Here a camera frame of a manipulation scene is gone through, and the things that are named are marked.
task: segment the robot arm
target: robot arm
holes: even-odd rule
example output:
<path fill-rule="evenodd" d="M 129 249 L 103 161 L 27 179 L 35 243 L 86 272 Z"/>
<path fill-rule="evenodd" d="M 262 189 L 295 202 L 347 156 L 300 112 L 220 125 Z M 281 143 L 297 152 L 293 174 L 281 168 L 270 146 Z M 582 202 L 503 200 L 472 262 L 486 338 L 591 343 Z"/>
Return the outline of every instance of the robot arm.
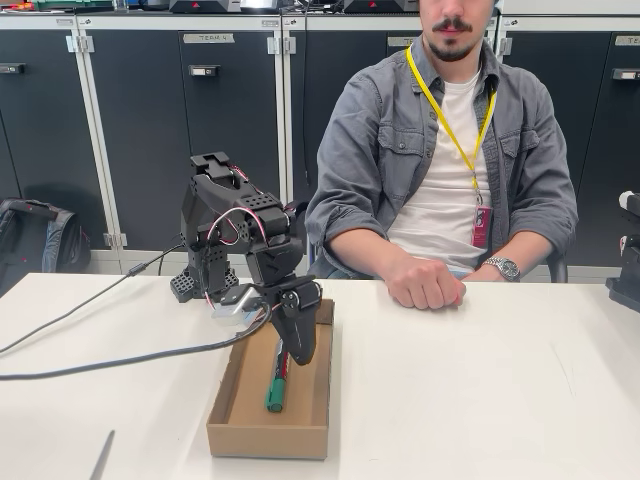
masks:
<path fill-rule="evenodd" d="M 239 285 L 227 262 L 229 253 L 243 254 L 258 300 L 274 305 L 271 322 L 285 349 L 296 363 L 309 363 L 322 289 L 314 277 L 293 273 L 305 251 L 296 221 L 306 205 L 283 207 L 253 186 L 224 153 L 191 161 L 196 174 L 182 204 L 181 228 L 189 265 L 171 281 L 178 301 L 207 298 L 229 305 L 244 300 L 248 286 Z M 207 212 L 213 213 L 213 223 L 201 225 Z"/>

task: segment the hand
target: hand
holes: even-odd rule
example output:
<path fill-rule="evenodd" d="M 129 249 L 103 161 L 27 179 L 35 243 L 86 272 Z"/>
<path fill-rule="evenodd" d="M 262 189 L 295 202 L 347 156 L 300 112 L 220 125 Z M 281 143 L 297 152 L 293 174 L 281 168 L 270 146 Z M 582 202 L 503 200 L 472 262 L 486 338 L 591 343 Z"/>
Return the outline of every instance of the hand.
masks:
<path fill-rule="evenodd" d="M 448 305 L 461 305 L 466 292 L 439 260 L 425 260 L 408 254 L 393 262 L 380 275 L 389 294 L 403 307 L 437 310 Z"/>
<path fill-rule="evenodd" d="M 464 277 L 463 280 L 465 282 L 506 282 L 498 267 L 493 265 L 482 265 L 478 270 Z"/>

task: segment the white t-shirt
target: white t-shirt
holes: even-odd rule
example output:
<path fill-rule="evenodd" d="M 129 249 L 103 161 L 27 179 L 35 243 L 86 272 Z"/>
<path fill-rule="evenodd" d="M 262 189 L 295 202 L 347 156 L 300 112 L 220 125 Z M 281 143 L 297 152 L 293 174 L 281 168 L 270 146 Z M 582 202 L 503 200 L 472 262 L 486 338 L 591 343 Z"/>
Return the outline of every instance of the white t-shirt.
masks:
<path fill-rule="evenodd" d="M 473 108 L 480 72 L 469 82 L 445 82 L 442 112 L 467 157 L 473 159 L 478 121 Z M 418 191 L 400 210 L 389 229 L 392 243 L 414 257 L 442 260 L 452 270 L 472 272 L 486 248 L 471 245 L 476 208 L 472 174 L 449 134 L 438 121 L 431 166 Z M 482 148 L 475 160 L 485 205 L 491 205 L 487 166 Z"/>

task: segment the black device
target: black device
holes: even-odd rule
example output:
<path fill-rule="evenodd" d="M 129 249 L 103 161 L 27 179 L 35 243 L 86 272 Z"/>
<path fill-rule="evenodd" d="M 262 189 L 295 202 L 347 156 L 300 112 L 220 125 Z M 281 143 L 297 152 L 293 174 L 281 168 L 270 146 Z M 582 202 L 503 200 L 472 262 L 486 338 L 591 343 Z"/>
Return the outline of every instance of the black device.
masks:
<path fill-rule="evenodd" d="M 271 323 L 285 349 L 299 365 L 309 363 L 322 289 L 315 277 L 293 273 L 305 252 L 296 225 L 306 204 L 284 207 L 251 184 L 222 152 L 194 156 L 191 162 L 196 173 L 182 204 L 181 229 L 189 265 L 171 280 L 173 293 L 180 303 L 207 298 L 226 306 L 244 298 L 247 286 L 239 285 L 227 254 L 245 255 L 251 286 L 260 294 L 256 302 L 275 306 Z M 215 220 L 201 225 L 207 212 Z"/>
<path fill-rule="evenodd" d="M 345 0 L 344 13 L 412 13 L 418 0 Z"/>
<path fill-rule="evenodd" d="M 623 216 L 632 224 L 640 224 L 640 195 L 627 192 L 620 198 Z M 640 235 L 621 242 L 622 272 L 620 278 L 607 279 L 609 298 L 640 312 Z"/>

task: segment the beard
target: beard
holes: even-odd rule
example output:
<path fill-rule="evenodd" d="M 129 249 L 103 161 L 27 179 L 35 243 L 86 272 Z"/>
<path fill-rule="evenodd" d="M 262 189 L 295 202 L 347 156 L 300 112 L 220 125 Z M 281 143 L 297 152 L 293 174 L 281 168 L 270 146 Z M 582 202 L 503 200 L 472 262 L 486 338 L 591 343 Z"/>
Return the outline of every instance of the beard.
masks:
<path fill-rule="evenodd" d="M 475 45 L 469 45 L 466 47 L 454 47 L 455 40 L 447 40 L 445 43 L 451 42 L 451 48 L 439 48 L 436 44 L 431 41 L 428 41 L 429 48 L 436 56 L 438 60 L 442 60 L 443 62 L 458 62 L 464 58 L 466 58 Z"/>

